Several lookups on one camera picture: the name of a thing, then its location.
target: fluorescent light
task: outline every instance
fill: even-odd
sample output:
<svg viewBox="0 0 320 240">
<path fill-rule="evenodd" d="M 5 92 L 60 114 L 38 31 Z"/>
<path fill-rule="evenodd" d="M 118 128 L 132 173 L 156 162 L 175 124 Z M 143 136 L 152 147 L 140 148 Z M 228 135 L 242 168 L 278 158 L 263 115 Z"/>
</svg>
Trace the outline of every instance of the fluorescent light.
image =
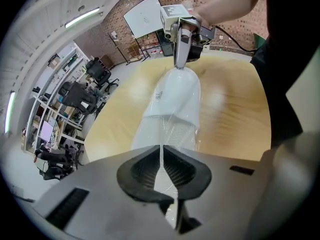
<svg viewBox="0 0 320 240">
<path fill-rule="evenodd" d="M 77 17 L 77 18 L 71 20 L 70 22 L 66 23 L 66 24 L 64 25 L 64 27 L 65 27 L 65 28 L 69 28 L 71 25 L 73 25 L 73 24 L 75 24 L 76 22 L 82 20 L 83 18 L 85 18 L 85 17 L 87 17 L 87 16 L 89 16 L 89 15 L 91 15 L 91 14 L 96 13 L 97 11 L 99 11 L 99 9 L 100 9 L 100 8 L 98 7 L 97 9 L 93 9 L 93 10 L 91 10 L 91 11 L 86 12 L 85 14 L 80 15 L 79 17 Z"/>
<path fill-rule="evenodd" d="M 16 96 L 16 93 L 14 91 L 11 92 L 8 109 L 6 110 L 4 133 L 7 133 L 9 131 L 10 118 L 11 118 L 12 109 L 14 108 L 15 96 Z"/>
</svg>

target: person's arm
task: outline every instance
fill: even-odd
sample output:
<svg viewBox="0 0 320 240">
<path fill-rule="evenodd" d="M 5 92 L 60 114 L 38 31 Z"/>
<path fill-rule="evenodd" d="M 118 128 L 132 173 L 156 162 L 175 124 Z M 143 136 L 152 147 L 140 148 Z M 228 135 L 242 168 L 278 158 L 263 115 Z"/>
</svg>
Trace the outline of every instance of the person's arm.
<svg viewBox="0 0 320 240">
<path fill-rule="evenodd" d="M 238 19 L 255 7 L 258 0 L 212 0 L 194 9 L 192 14 L 209 27 L 222 22 Z"/>
</svg>

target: desk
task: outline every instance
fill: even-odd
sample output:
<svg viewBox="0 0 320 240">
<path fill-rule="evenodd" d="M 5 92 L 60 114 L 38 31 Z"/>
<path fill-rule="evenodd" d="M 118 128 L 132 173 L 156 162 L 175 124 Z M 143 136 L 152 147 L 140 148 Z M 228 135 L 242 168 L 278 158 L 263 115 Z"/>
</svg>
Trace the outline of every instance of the desk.
<svg viewBox="0 0 320 240">
<path fill-rule="evenodd" d="M 254 66 L 236 59 L 202 56 L 187 67 L 201 84 L 196 150 L 259 161 L 270 149 L 271 125 L 266 95 Z M 131 149 L 157 82 L 172 68 L 172 57 L 145 61 L 114 91 L 85 138 L 90 162 Z"/>
</svg>

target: wooden tabletop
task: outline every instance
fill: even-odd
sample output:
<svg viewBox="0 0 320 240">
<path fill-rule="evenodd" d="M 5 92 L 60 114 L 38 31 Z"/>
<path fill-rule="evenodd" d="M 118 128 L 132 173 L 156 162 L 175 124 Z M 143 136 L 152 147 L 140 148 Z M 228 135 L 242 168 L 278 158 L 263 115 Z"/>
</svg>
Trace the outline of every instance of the wooden tabletop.
<svg viewBox="0 0 320 240">
<path fill-rule="evenodd" d="M 271 125 L 266 95 L 254 66 L 215 56 L 202 56 L 186 66 L 201 84 L 196 150 L 259 161 L 270 148 Z M 147 60 L 137 67 L 114 91 L 85 138 L 90 162 L 131 150 L 156 84 L 173 68 L 173 58 Z"/>
</svg>

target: white ceiling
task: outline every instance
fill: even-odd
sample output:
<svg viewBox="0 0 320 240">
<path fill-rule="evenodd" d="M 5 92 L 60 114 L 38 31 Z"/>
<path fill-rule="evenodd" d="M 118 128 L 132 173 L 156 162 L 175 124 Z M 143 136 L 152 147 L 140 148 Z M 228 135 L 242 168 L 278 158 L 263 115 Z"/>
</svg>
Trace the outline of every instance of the white ceiling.
<svg viewBox="0 0 320 240">
<path fill-rule="evenodd" d="M 74 32 L 73 36 L 80 35 L 88 28 L 88 24 L 77 23 L 76 26 L 65 29 L 65 23 L 76 18 L 77 16 L 100 7 L 103 16 L 96 15 L 92 24 L 99 24 L 119 0 L 28 0 L 17 14 L 11 29 L 7 33 L 5 40 L 1 45 L 0 60 L 0 129 L 3 132 L 7 105 L 11 91 L 17 92 L 14 109 L 23 107 L 26 97 L 26 90 L 32 90 L 30 87 L 37 79 L 42 70 L 43 63 L 39 67 L 37 60 L 46 55 L 44 61 L 48 61 L 55 52 L 47 52 L 48 49 L 60 42 L 61 47 L 69 40 L 66 38 L 66 32 Z"/>
</svg>

